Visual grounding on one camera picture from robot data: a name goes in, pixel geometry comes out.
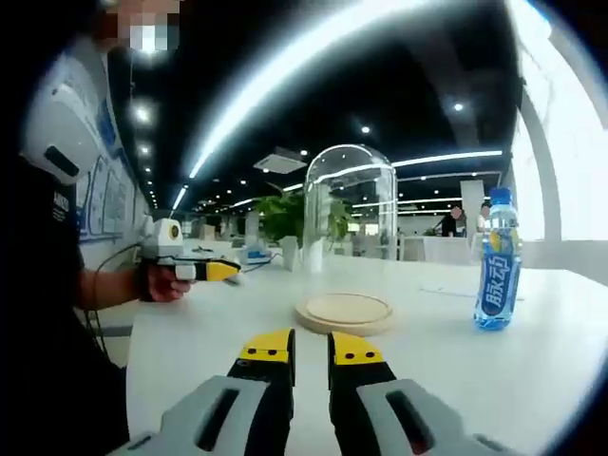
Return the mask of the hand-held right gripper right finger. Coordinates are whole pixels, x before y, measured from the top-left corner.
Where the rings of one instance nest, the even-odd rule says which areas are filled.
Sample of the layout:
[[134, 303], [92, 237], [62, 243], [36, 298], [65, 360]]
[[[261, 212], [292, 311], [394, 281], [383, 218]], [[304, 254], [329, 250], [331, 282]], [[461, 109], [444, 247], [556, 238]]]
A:
[[329, 413], [343, 455], [515, 455], [468, 434], [459, 413], [410, 379], [398, 379], [367, 339], [328, 335]]

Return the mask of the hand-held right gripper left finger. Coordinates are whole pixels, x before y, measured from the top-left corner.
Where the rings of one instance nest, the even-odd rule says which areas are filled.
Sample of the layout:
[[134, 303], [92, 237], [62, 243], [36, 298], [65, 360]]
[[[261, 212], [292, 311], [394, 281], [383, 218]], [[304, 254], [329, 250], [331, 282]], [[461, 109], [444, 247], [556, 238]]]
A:
[[294, 417], [295, 330], [260, 334], [225, 376], [184, 396], [115, 455], [283, 455]]

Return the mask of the person's left hand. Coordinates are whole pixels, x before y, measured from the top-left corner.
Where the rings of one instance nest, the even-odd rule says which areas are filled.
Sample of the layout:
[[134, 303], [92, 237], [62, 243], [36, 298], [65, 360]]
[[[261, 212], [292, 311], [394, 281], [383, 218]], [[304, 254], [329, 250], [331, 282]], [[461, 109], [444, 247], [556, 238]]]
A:
[[140, 299], [145, 302], [170, 303], [187, 294], [194, 282], [177, 279], [167, 266], [146, 264], [141, 269]]

